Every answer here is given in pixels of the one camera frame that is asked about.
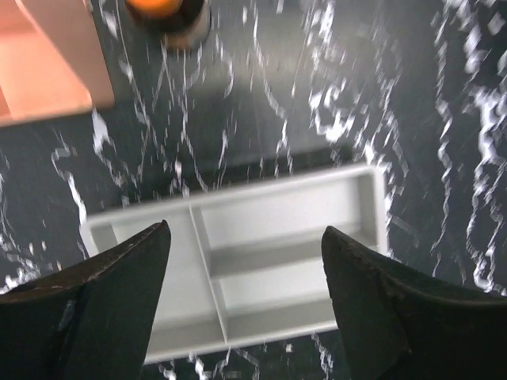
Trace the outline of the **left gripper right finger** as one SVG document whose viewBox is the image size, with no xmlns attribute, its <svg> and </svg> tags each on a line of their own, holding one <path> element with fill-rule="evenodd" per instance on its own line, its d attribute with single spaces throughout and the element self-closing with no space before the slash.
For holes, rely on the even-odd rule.
<svg viewBox="0 0 507 380">
<path fill-rule="evenodd" d="M 353 379 L 504 379 L 506 299 L 435 279 L 329 226 L 322 261 Z"/>
</svg>

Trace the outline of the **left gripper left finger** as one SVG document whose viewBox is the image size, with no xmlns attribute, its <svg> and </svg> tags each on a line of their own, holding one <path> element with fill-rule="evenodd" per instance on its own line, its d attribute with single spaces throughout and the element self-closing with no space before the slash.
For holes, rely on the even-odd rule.
<svg viewBox="0 0 507 380">
<path fill-rule="evenodd" d="M 170 252 L 166 221 L 1 297 L 3 379 L 138 379 Z"/>
</svg>

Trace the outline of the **grey plastic divided tray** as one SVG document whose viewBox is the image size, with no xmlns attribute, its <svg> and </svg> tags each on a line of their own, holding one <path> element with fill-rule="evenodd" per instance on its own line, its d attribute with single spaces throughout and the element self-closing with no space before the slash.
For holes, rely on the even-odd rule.
<svg viewBox="0 0 507 380">
<path fill-rule="evenodd" d="M 168 223 L 146 355 L 160 363 L 335 329 L 322 235 L 333 226 L 385 253 L 384 201 L 383 169 L 352 164 L 92 215 L 80 234 L 96 256 Z"/>
</svg>

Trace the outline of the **brown syrup bottle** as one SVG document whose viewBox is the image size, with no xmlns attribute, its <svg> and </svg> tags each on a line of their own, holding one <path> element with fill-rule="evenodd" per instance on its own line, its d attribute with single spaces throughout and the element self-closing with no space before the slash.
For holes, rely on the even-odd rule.
<svg viewBox="0 0 507 380">
<path fill-rule="evenodd" d="M 133 21 L 171 50 L 189 51 L 206 40 L 211 10 L 205 0 L 125 1 Z"/>
</svg>

